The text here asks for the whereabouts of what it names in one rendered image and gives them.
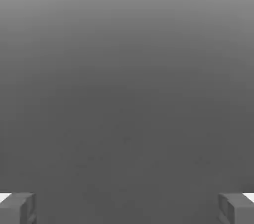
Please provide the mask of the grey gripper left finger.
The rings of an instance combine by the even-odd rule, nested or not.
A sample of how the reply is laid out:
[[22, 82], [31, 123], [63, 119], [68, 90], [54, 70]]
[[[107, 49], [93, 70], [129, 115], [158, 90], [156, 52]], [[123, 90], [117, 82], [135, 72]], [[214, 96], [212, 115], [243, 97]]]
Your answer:
[[36, 194], [0, 192], [0, 224], [37, 224]]

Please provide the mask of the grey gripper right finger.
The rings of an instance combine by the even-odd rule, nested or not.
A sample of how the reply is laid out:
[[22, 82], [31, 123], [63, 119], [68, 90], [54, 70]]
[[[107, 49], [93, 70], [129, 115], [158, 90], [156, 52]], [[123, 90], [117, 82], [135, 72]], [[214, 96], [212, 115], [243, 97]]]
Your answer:
[[220, 193], [218, 209], [221, 224], [254, 224], [254, 193]]

